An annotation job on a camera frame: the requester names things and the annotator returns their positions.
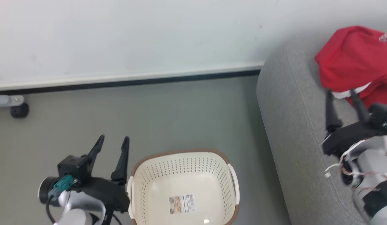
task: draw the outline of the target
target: white plastic basket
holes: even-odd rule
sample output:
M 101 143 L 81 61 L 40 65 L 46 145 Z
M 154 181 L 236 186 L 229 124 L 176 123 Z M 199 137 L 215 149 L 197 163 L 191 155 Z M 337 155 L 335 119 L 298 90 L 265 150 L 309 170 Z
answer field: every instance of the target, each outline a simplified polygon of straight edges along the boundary
M 146 157 L 135 166 L 127 192 L 136 225 L 230 225 L 239 212 L 236 173 L 214 149 Z

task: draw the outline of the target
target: gray sofa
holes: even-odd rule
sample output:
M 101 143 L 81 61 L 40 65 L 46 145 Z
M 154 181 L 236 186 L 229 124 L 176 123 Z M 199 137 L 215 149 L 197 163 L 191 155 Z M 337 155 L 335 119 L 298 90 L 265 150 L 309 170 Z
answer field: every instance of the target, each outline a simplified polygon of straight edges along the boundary
M 352 204 L 352 192 L 341 180 L 338 162 L 323 155 L 325 89 L 315 55 L 329 36 L 291 40 L 266 61 L 257 98 L 279 181 L 293 225 L 365 224 Z M 345 125 L 357 121 L 346 100 L 335 100 Z

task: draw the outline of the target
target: label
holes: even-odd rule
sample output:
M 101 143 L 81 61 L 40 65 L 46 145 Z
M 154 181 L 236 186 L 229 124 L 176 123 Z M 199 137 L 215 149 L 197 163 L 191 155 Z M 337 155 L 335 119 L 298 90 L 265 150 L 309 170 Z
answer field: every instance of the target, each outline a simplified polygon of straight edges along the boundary
M 195 200 L 193 195 L 179 195 L 169 198 L 170 214 L 195 212 Z

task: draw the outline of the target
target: red cloth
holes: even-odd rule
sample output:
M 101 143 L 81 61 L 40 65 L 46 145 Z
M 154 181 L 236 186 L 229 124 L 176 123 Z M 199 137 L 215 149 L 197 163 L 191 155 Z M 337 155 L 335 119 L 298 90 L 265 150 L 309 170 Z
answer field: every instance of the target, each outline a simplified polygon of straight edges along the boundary
M 337 30 L 315 60 L 323 87 L 344 92 L 371 82 L 359 93 L 366 107 L 387 104 L 387 34 L 359 26 Z

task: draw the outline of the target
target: cable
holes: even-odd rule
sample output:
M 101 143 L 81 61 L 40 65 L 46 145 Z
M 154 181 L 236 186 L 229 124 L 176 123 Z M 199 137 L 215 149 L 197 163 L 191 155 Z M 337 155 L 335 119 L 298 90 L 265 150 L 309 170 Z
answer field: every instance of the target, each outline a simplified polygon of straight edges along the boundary
M 113 217 L 119 223 L 119 225 L 122 225 L 121 221 L 119 220 L 119 218 L 116 215 L 113 214 Z
M 49 217 L 49 220 L 50 220 L 53 224 L 55 224 L 56 221 L 55 221 L 55 219 L 53 218 L 52 214 L 50 213 L 50 209 L 49 209 L 50 201 L 53 199 L 53 197 L 54 197 L 53 195 L 50 196 L 49 199 L 47 199 L 47 201 L 46 201 L 46 213 L 47 213 L 47 216 Z
M 367 176 L 367 175 L 380 175 L 380 176 L 383 176 L 385 179 L 387 179 L 387 173 L 383 173 L 383 172 L 376 172 L 376 171 L 371 171 L 371 172 L 349 172 L 346 170 L 346 168 L 344 167 L 344 160 L 345 160 L 345 157 L 347 154 L 349 154 L 353 149 L 355 149 L 357 146 L 359 146 L 359 144 L 365 142 L 367 139 L 364 139 L 364 140 L 361 140 L 355 144 L 353 144 L 347 151 L 345 151 L 340 159 L 339 159 L 339 163 L 336 163 L 336 164 L 332 164 L 331 166 L 329 166 L 328 168 L 325 169 L 325 172 L 327 172 L 329 169 L 331 169 L 332 167 L 335 167 L 335 166 L 340 166 L 341 167 L 341 171 L 343 174 L 345 175 L 348 175 L 348 176 L 355 176 L 355 175 L 358 175 L 358 176 Z M 327 172 L 325 175 L 324 175 L 326 178 L 330 177 L 331 176 L 331 173 L 330 172 Z

